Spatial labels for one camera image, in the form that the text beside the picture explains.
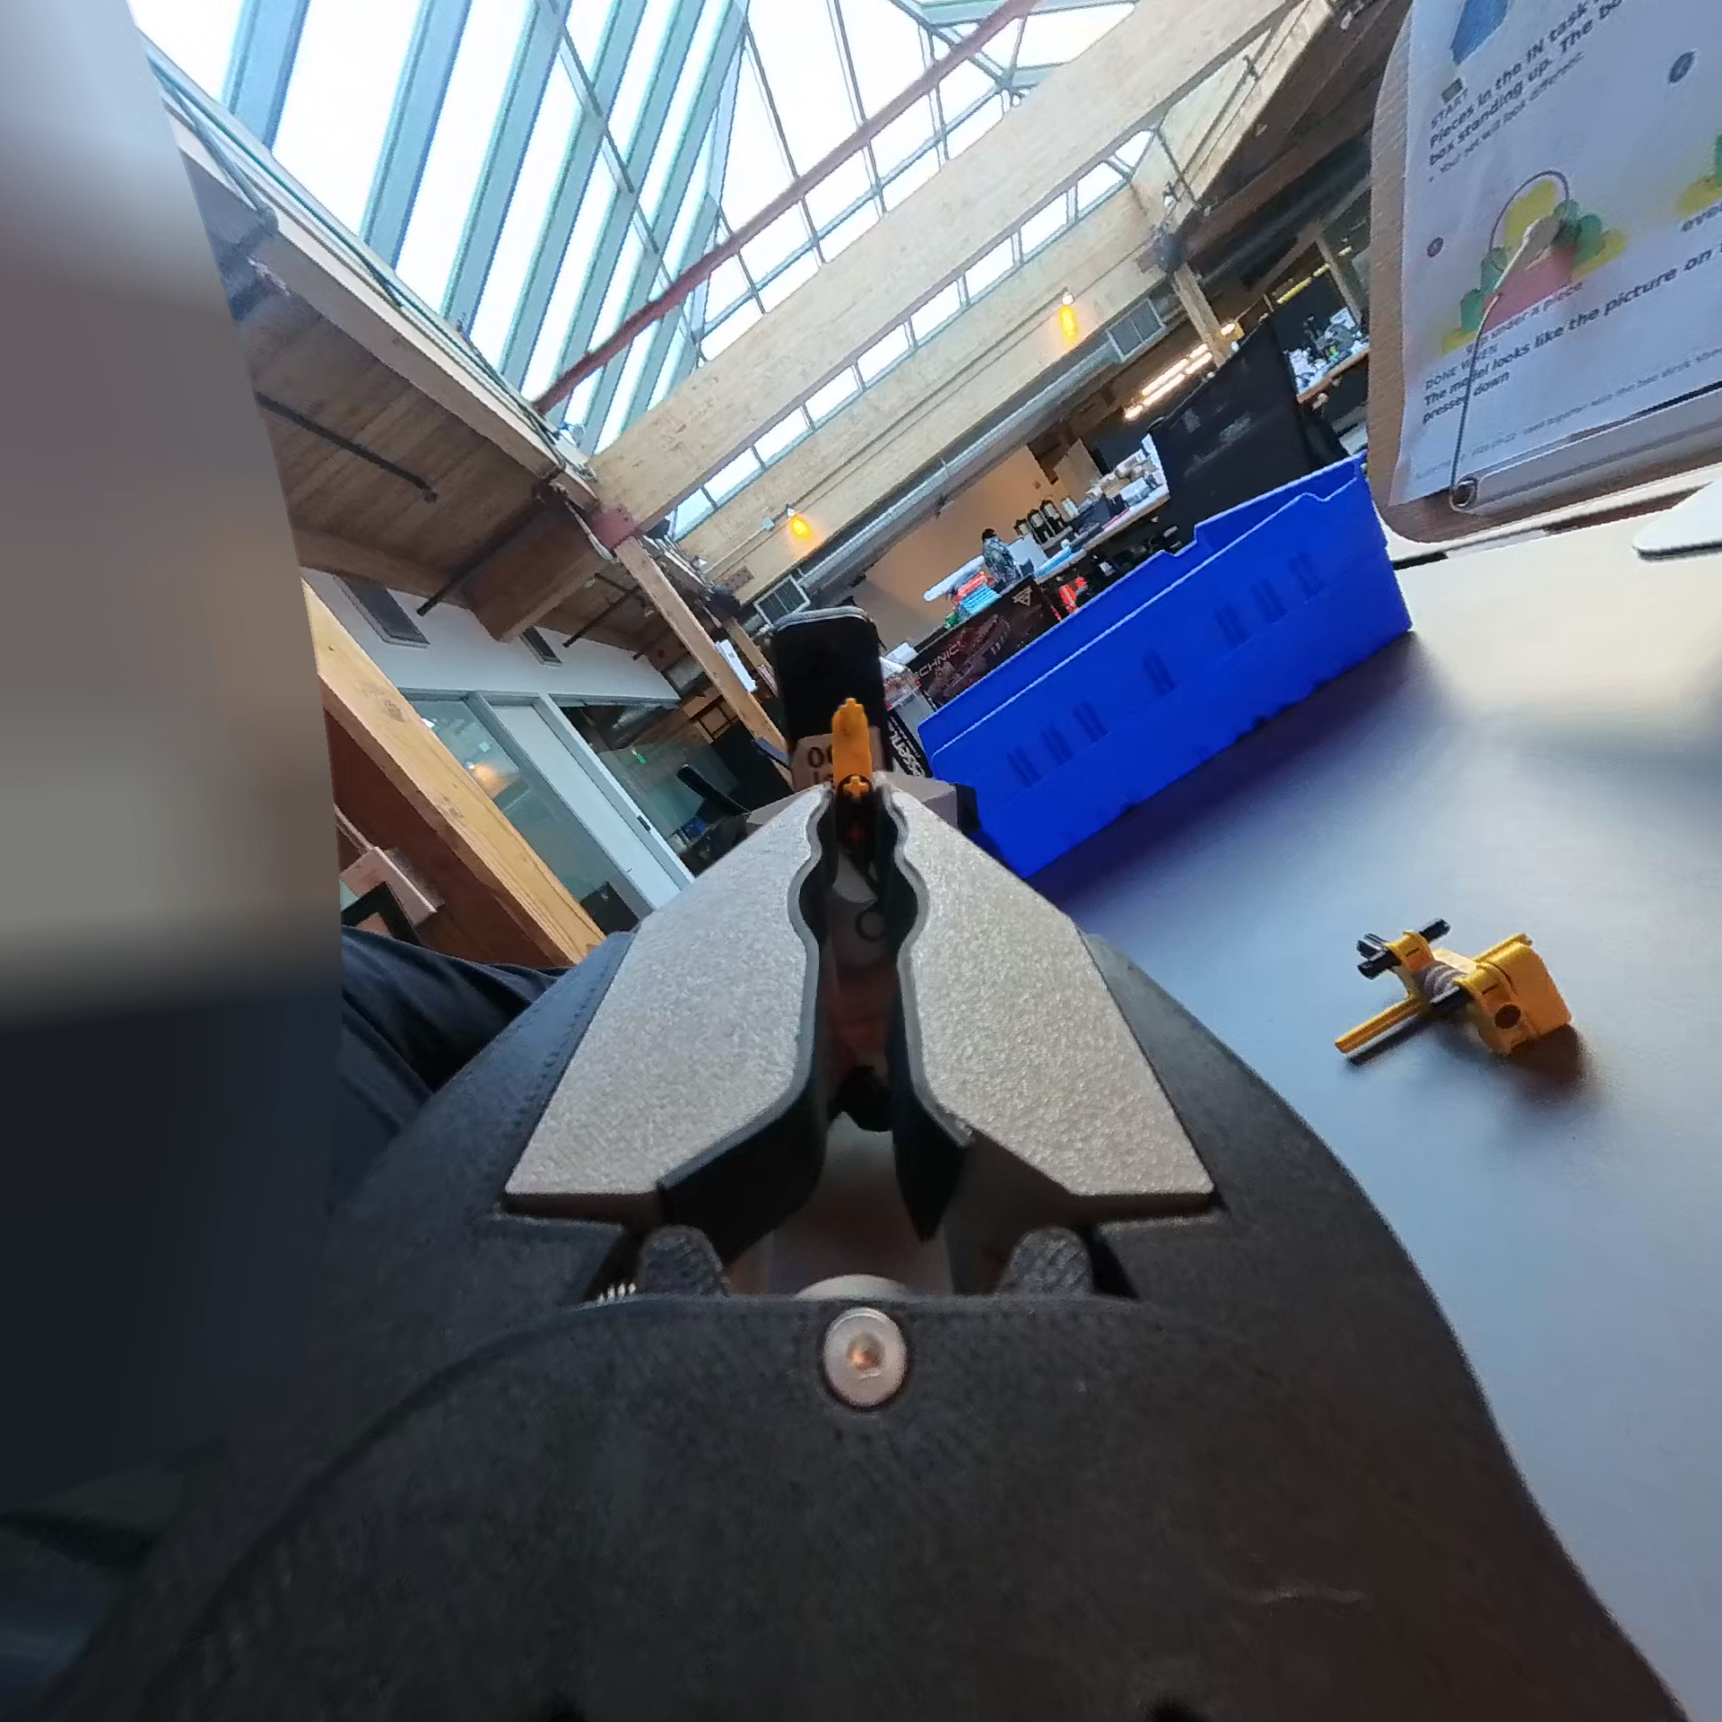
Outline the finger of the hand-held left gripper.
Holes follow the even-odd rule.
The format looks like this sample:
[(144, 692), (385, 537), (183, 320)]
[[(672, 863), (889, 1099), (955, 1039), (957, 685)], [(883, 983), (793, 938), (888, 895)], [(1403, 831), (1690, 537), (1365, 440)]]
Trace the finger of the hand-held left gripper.
[(967, 786), (892, 786), (899, 876), (984, 876), (996, 866)]

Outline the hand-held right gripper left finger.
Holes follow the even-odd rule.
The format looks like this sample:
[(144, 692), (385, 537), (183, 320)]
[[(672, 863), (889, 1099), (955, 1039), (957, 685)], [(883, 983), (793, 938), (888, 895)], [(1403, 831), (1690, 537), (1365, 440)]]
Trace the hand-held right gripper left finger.
[(697, 1226), (734, 1261), (810, 1200), (847, 1081), (829, 806), (829, 787), (791, 797), (630, 938), (506, 1177), (508, 1213)]

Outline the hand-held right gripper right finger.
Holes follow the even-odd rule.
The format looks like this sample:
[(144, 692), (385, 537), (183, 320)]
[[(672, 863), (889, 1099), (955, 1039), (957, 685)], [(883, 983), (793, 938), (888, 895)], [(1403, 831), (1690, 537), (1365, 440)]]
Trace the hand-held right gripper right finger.
[(1077, 925), (896, 787), (892, 1163), (916, 1237), (1198, 1216), (1214, 1182)]

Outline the black lego box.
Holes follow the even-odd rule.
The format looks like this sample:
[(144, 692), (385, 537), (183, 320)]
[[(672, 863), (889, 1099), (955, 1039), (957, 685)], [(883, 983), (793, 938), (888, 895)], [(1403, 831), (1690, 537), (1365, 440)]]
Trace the black lego box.
[(880, 661), (888, 743), (896, 769), (929, 777), (923, 723), (935, 742), (964, 736), (1003, 699), (1041, 679), (1065, 649), (1060, 613), (1033, 578), (996, 591), (976, 614), (959, 614), (904, 661)]

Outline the yellow lego axle assembly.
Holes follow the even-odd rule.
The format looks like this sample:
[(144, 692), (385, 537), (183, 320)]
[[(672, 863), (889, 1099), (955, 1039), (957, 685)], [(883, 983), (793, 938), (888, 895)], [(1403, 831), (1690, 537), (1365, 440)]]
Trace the yellow lego axle assembly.
[(1424, 1023), (1460, 1023), (1492, 1056), (1513, 1056), (1573, 1026), (1573, 1014), (1552, 980), (1532, 938), (1513, 933), (1482, 954), (1443, 945), (1447, 920), (1432, 920), (1397, 938), (1355, 941), (1361, 979), (1397, 979), (1403, 996), (1369, 1020), (1334, 1036), (1346, 1059), (1384, 1046)]

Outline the person's dark clothed torso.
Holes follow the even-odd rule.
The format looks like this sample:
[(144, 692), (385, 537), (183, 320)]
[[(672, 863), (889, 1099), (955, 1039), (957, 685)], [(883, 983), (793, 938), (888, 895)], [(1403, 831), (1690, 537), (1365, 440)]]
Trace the person's dark clothed torso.
[[(558, 979), (342, 932), (330, 1218), (426, 1099)], [(216, 1456), (204, 1444), (2, 1510), (2, 1718), (49, 1710)]]

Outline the blue plastic bin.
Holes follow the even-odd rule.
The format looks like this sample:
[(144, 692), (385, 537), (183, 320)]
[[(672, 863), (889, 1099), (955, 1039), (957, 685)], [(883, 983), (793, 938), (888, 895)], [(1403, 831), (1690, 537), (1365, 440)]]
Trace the blue plastic bin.
[(1198, 525), (930, 712), (918, 743), (1033, 876), (1405, 632), (1349, 458)]

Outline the black office chair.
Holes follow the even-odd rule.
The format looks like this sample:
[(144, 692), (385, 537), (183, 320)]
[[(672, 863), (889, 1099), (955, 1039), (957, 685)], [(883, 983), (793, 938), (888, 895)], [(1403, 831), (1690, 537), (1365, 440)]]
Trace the black office chair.
[(1298, 399), (1271, 321), (1185, 400), (1151, 419), (1153, 462), (1167, 485), (1164, 518), (1183, 541), (1195, 526), (1346, 458), (1331, 428)]

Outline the white stand base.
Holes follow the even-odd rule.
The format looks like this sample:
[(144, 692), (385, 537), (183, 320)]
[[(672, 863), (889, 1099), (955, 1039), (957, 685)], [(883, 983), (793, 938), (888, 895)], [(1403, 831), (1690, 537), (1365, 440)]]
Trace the white stand base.
[(1722, 481), (1709, 481), (1662, 512), (1646, 518), (1630, 547), (1643, 560), (1718, 553), (1722, 544)]

